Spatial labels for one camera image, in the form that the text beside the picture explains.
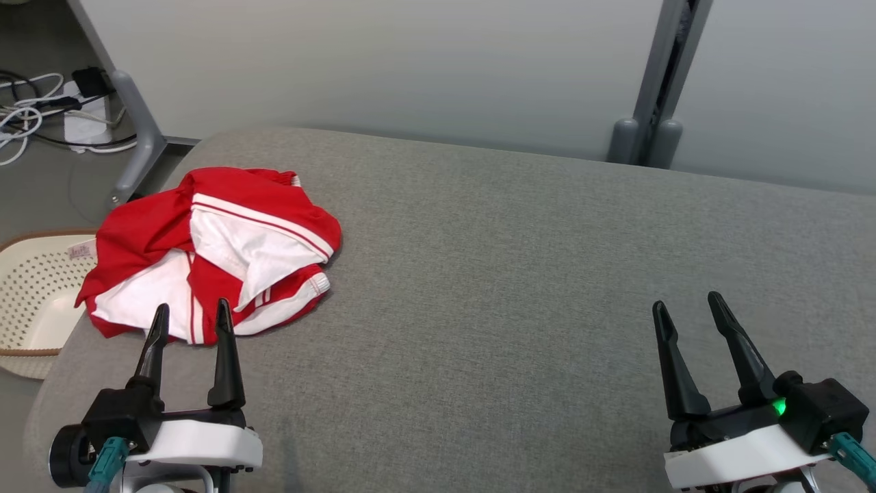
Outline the grey metal partition leg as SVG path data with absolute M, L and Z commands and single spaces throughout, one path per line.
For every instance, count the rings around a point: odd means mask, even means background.
M 110 54 L 96 22 L 88 12 L 88 6 L 96 3 L 96 0 L 66 0 L 66 2 L 74 13 L 76 21 L 81 25 L 86 38 L 90 41 L 101 65 L 103 68 L 109 69 L 109 80 L 118 91 L 118 97 L 127 110 L 129 121 L 131 121 L 136 134 L 133 153 L 123 168 L 118 181 L 113 185 L 109 196 L 107 196 L 107 209 L 112 210 L 137 196 L 138 188 L 147 181 L 167 147 L 188 151 L 200 143 L 200 140 L 198 138 L 166 136 L 159 130 L 159 125 L 134 78 L 125 70 L 119 69 L 118 63 Z

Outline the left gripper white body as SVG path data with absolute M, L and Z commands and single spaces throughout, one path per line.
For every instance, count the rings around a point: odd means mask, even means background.
M 241 409 L 170 412 L 150 449 L 132 453 L 129 461 L 250 471 L 263 466 L 263 443 Z

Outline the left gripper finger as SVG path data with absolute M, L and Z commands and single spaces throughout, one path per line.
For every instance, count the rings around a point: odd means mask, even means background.
M 215 332 L 215 378 L 213 387 L 207 393 L 207 404 L 217 411 L 235 411 L 245 406 L 245 389 L 231 306 L 227 299 L 218 300 Z
M 160 399 L 164 350 L 169 341 L 170 307 L 167 303 L 157 306 L 151 327 L 145 336 L 144 346 L 134 376 L 129 378 L 129 387 L 151 391 L 154 399 Z

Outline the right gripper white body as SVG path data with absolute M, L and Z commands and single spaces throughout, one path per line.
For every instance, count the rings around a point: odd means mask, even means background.
M 739 490 L 746 481 L 800 475 L 830 455 L 810 455 L 779 425 L 785 403 L 734 406 L 673 423 L 665 473 L 675 490 Z

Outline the grey partition post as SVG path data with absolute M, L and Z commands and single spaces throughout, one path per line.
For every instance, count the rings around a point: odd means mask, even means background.
M 683 134 L 675 119 L 714 0 L 661 0 L 633 115 L 613 127 L 607 162 L 669 169 Z

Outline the cream perforated laundry basket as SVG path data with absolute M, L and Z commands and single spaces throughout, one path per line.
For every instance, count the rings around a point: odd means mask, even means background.
M 96 229 L 25 234 L 0 244 L 0 370 L 44 380 L 84 308 Z

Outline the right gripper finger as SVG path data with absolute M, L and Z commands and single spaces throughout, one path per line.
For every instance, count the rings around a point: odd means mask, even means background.
M 741 405 L 769 405 L 776 399 L 775 375 L 764 362 L 747 331 L 736 319 L 722 294 L 710 291 L 708 303 L 714 324 L 725 337 L 738 377 Z
M 677 346 L 677 331 L 665 303 L 653 305 L 653 319 L 667 417 L 672 421 L 707 417 L 711 406 L 701 395 Z

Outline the red white sports shirt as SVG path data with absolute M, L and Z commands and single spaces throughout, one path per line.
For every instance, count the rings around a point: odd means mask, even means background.
M 75 305 L 107 338 L 147 331 L 167 305 L 172 339 L 212 346 L 222 300 L 237 336 L 312 312 L 331 290 L 324 265 L 339 240 L 338 222 L 294 180 L 188 178 L 107 216 Z

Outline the black power adapter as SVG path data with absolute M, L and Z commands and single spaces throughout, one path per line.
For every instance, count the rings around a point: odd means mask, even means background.
M 87 66 L 71 73 L 72 81 L 85 98 L 106 97 L 114 92 L 106 70 L 97 66 Z

